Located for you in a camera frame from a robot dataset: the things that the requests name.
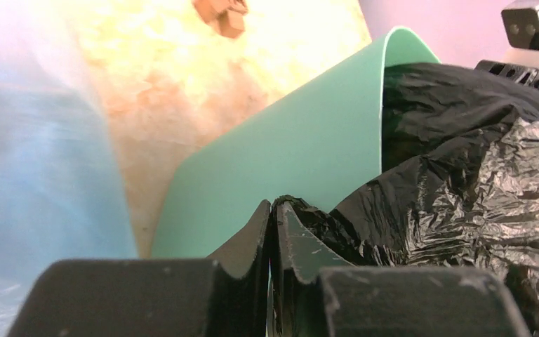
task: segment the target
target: brown object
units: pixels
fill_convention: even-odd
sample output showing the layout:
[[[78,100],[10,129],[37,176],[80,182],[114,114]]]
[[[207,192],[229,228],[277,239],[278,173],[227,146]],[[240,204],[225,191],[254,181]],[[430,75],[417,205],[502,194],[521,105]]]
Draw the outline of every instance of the brown object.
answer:
[[[243,16],[249,12],[245,0],[194,0],[193,6],[204,22],[224,37],[234,39],[245,31]]]
[[[245,20],[239,12],[229,9],[218,18],[220,33],[223,37],[235,39],[245,31]]]

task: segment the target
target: crumpled black plastic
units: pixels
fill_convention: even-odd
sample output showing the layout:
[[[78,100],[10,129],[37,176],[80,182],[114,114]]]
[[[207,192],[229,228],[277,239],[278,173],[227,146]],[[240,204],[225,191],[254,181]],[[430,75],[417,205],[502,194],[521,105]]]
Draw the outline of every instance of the crumpled black plastic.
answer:
[[[539,91],[478,70],[385,70],[384,173],[301,221],[356,265],[475,266],[539,336]]]

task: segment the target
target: lavender wall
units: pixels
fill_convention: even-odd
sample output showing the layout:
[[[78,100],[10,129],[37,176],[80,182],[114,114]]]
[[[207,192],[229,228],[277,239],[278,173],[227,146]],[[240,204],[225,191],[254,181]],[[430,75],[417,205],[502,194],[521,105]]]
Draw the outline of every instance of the lavender wall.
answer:
[[[500,60],[509,44],[501,10],[511,0],[359,0],[373,38],[411,28],[444,63],[474,67]]]

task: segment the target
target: blue plastic sheet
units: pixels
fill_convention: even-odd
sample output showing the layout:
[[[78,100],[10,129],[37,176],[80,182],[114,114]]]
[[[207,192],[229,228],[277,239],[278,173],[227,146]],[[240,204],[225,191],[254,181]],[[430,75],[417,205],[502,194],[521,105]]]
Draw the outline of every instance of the blue plastic sheet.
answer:
[[[50,4],[0,0],[0,337],[52,262],[137,256],[105,118]]]

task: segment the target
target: green plastic container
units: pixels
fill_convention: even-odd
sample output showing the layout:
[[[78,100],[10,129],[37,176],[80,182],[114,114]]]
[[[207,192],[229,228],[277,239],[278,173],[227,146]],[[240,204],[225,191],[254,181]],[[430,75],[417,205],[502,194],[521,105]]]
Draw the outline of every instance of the green plastic container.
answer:
[[[185,160],[152,257],[207,256],[263,199],[292,194],[330,211],[378,176],[383,69],[413,62],[439,60],[395,28]]]

